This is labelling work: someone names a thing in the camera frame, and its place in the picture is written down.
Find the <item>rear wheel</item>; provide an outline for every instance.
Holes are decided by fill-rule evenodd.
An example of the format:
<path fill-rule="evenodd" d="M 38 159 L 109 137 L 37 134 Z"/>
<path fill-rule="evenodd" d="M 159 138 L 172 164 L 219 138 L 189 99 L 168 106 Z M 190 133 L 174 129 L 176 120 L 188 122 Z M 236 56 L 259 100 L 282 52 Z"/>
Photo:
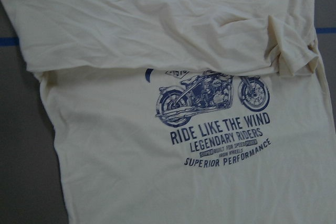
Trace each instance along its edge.
<path fill-rule="evenodd" d="M 174 119 L 172 119 L 164 116 L 164 113 L 168 112 L 169 110 L 176 110 L 178 108 L 187 106 L 186 99 L 180 98 L 181 94 L 182 91 L 180 90 L 169 90 L 164 92 L 156 105 L 156 112 L 158 115 L 161 115 L 159 116 L 160 120 L 168 126 L 179 127 L 190 121 L 191 117 L 176 116 Z"/>

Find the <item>blue tape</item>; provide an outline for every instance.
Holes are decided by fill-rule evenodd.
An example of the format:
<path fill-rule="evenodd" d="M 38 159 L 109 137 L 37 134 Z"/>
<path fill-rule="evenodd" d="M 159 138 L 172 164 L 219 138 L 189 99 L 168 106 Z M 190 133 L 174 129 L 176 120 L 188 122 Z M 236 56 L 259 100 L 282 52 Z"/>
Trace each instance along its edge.
<path fill-rule="evenodd" d="M 336 27 L 318 27 L 316 28 L 316 33 L 317 34 L 336 34 Z M 11 46 L 18 46 L 18 45 L 19 45 L 19 38 L 17 37 L 0 38 L 0 47 L 11 47 Z"/>
<path fill-rule="evenodd" d="M 10 46 L 18 46 L 19 38 L 0 38 L 0 47 L 10 47 Z"/>
<path fill-rule="evenodd" d="M 316 28 L 317 34 L 336 34 L 336 27 L 321 27 Z"/>

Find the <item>gray floor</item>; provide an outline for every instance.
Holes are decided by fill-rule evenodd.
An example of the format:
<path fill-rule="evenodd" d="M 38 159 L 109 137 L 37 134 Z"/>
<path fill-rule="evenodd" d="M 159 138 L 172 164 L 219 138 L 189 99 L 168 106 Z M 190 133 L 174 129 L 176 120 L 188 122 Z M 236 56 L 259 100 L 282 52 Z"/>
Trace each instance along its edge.
<path fill-rule="evenodd" d="M 336 0 L 316 0 L 316 27 L 335 28 L 335 14 Z M 0 37 L 15 36 L 0 6 Z M 318 38 L 336 108 L 336 34 Z M 41 104 L 38 82 L 25 68 L 18 47 L 0 46 L 0 223 L 68 223 L 53 127 Z"/>

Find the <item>motorcycle graphic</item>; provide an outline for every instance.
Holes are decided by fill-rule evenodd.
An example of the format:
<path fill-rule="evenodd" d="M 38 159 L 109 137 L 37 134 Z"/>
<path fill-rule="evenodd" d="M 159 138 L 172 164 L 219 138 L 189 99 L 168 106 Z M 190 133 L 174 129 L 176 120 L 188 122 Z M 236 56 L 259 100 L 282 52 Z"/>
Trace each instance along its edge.
<path fill-rule="evenodd" d="M 238 86 L 240 102 L 249 110 L 264 110 L 269 103 L 269 91 L 259 76 L 241 76 Z M 179 127 L 191 117 L 229 109 L 233 100 L 233 76 L 207 70 L 202 75 L 182 80 L 181 86 L 160 87 L 156 117 L 164 124 Z"/>

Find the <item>t-shirt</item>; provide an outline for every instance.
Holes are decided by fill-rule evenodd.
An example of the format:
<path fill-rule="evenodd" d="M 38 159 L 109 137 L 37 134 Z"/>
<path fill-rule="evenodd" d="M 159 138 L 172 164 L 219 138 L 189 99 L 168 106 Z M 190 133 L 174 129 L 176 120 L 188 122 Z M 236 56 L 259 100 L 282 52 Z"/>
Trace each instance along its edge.
<path fill-rule="evenodd" d="M 2 0 L 70 223 L 334 223 L 313 0 Z"/>

